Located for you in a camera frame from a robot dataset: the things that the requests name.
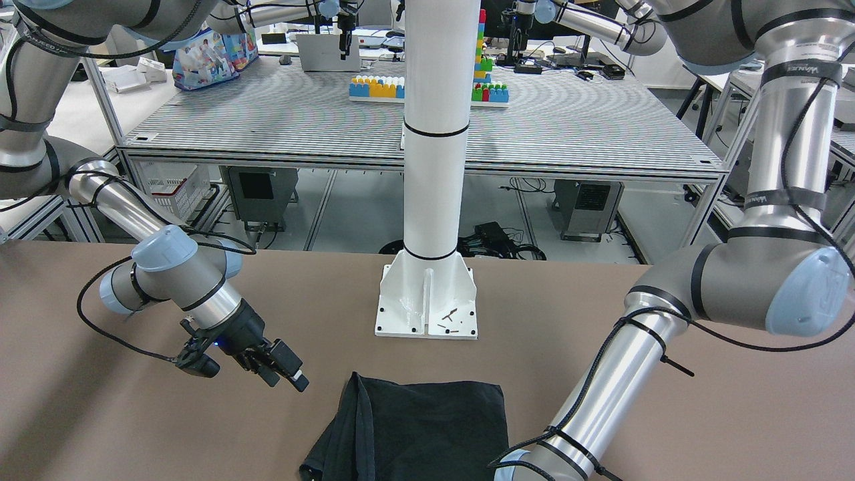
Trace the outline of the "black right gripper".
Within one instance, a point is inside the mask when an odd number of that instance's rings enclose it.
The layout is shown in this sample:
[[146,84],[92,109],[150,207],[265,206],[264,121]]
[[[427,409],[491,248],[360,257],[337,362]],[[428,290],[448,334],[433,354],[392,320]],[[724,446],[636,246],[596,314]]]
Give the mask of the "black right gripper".
[[270,344],[265,337],[265,322],[245,299],[224,323],[216,343],[223,353],[245,371],[259,375],[269,387],[275,387],[280,376],[300,393],[309,386],[302,372],[303,360],[282,340]]

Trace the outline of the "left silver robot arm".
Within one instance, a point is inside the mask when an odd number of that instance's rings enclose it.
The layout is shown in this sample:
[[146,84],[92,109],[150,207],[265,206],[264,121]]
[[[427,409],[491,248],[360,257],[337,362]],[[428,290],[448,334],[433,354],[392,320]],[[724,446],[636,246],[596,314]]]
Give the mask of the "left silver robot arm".
[[607,475],[601,458],[618,424],[688,325],[815,336],[837,319],[851,283],[852,263],[820,221],[853,2],[651,1],[649,9],[689,67],[764,60],[744,216],[724,243],[685,247],[645,271],[552,423],[491,462],[497,480]]

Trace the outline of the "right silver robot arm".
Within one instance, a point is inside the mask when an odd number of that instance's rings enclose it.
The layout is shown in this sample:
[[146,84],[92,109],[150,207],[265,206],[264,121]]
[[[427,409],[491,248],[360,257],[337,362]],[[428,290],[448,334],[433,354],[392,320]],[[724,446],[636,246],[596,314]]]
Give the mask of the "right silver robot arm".
[[214,377],[207,354],[217,346],[269,386],[308,386],[302,362],[284,341],[265,337],[265,322],[229,281],[252,247],[192,230],[126,182],[103,156],[45,133],[80,58],[119,25],[155,47],[195,36],[216,1],[15,1],[17,36],[2,53],[2,199],[58,194],[94,207],[137,245],[128,259],[97,274],[111,310],[132,315],[171,301],[190,339],[167,362]]

